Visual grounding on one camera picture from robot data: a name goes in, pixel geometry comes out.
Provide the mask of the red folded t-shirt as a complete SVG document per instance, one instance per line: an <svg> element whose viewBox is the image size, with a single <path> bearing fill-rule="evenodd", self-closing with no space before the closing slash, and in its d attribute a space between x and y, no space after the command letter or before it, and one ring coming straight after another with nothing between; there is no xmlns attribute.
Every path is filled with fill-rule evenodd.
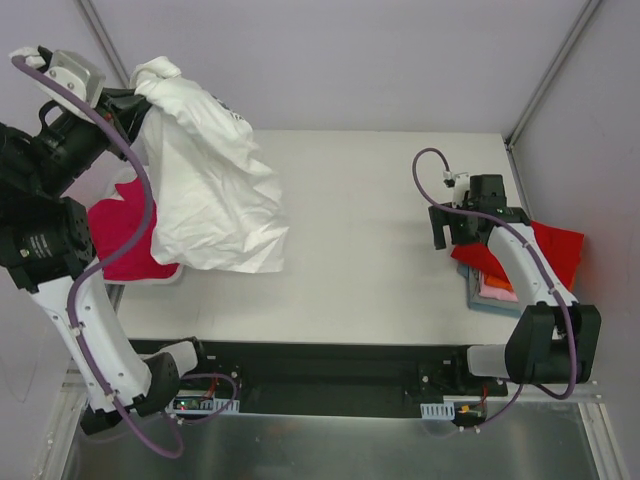
<svg viewBox="0 0 640 480"><path fill-rule="evenodd" d="M537 244L556 276L567 289L572 290L581 262L584 235L535 221L532 222L532 227ZM479 270L484 276L488 274L509 281L497 258L483 244L455 246L451 257L459 263Z"/></svg>

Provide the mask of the white t-shirt with flower print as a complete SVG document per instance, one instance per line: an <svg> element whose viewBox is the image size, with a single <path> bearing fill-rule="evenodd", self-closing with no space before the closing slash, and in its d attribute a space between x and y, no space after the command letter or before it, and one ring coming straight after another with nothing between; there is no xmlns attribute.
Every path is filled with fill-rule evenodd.
<svg viewBox="0 0 640 480"><path fill-rule="evenodd" d="M156 206L154 260L282 271L289 231L283 191L250 123L165 56L138 65L129 85L150 105L138 138Z"/></svg>

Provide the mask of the orange folded t-shirt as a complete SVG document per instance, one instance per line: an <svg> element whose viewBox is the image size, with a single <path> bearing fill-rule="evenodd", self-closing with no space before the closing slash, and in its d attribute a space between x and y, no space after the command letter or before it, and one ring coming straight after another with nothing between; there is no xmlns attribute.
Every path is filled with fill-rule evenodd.
<svg viewBox="0 0 640 480"><path fill-rule="evenodd" d="M499 277L488 275L484 276L484 284L492 288L498 288L507 291L513 291L513 287L509 281L505 281Z"/></svg>

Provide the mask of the left rear frame post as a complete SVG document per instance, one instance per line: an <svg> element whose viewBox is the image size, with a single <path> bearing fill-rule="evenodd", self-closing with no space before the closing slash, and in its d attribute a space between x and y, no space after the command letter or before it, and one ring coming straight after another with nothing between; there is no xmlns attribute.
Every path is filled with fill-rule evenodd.
<svg viewBox="0 0 640 480"><path fill-rule="evenodd" d="M128 87L129 74L126 66L98 12L98 9L95 6L95 3L91 0L75 0L74 4L105 58L111 72L123 88Z"/></svg>

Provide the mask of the blue-grey folded t-shirt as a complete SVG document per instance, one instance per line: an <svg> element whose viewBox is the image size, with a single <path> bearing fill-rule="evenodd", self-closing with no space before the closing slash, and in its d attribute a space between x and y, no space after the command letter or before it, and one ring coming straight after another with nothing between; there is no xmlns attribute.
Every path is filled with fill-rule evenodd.
<svg viewBox="0 0 640 480"><path fill-rule="evenodd" d="M458 264L457 273L465 280L467 302L475 303L478 300L479 294L478 275L476 270L467 265Z"/></svg>

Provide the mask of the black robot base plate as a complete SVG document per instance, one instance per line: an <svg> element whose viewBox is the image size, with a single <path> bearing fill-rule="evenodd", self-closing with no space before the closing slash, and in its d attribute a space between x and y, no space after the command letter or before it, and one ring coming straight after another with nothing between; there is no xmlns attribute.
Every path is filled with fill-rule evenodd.
<svg viewBox="0 0 640 480"><path fill-rule="evenodd" d="M216 394L239 394L243 413L413 418L449 397L504 398L474 377L463 346L205 341L199 372L226 375Z"/></svg>

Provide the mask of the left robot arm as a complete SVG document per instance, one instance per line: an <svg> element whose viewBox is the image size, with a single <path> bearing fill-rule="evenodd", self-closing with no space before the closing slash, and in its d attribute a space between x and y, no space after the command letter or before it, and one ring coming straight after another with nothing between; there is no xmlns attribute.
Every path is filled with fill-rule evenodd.
<svg viewBox="0 0 640 480"><path fill-rule="evenodd" d="M63 107L38 135L1 127L1 265L63 338L88 388L81 427L96 434L123 413L145 417L169 406L180 380L205 386L212 366L184 339L143 359L126 338L101 273L74 283L97 254L86 208L65 191L105 151L122 153L95 124Z"/></svg>

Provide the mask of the grey folded t-shirt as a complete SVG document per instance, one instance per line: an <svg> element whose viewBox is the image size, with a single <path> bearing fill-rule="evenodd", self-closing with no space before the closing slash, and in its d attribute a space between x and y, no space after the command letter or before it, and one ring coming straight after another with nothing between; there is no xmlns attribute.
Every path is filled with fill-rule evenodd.
<svg viewBox="0 0 640 480"><path fill-rule="evenodd" d="M467 268L467 305L470 309L502 311L505 315L517 316L520 312L518 302L498 299L495 296L482 296L484 287L482 275L471 267Z"/></svg>

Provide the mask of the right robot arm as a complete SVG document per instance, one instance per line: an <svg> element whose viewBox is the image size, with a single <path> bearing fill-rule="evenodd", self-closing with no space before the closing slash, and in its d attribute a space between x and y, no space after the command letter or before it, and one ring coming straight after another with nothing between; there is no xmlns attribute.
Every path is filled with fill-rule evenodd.
<svg viewBox="0 0 640 480"><path fill-rule="evenodd" d="M452 388L470 395L486 377L538 387L565 384L569 389L588 382L601 315L595 306L579 303L557 277L525 211L502 206L482 212L436 204L429 216L437 249L446 246L446 228L458 246L481 243L489 249L506 273L521 311L507 343L467 349L467 360L449 371Z"/></svg>

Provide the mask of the pink folded t-shirt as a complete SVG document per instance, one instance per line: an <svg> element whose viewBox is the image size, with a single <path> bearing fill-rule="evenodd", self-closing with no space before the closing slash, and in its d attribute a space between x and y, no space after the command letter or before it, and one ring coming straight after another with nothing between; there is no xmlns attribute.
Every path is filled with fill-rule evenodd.
<svg viewBox="0 0 640 480"><path fill-rule="evenodd" d="M498 301L505 301L505 302L511 302L511 303L518 302L518 298L513 291L503 289L503 288L493 287L490 285L486 285L484 283L480 285L479 295L484 298L495 299Z"/></svg>

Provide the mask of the grey aluminium frame post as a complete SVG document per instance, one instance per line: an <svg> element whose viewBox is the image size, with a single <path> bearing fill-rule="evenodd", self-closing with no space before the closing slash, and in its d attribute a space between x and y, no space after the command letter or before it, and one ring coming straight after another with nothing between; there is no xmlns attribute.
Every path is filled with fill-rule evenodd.
<svg viewBox="0 0 640 480"><path fill-rule="evenodd" d="M536 84L513 129L505 137L505 147L509 153L514 150L527 126L532 121L536 111L541 107L545 97L553 87L555 81L559 78L562 69L567 64L571 54L581 38L585 35L588 27L593 22L603 4L603 0L588 0L583 2L576 18Z"/></svg>

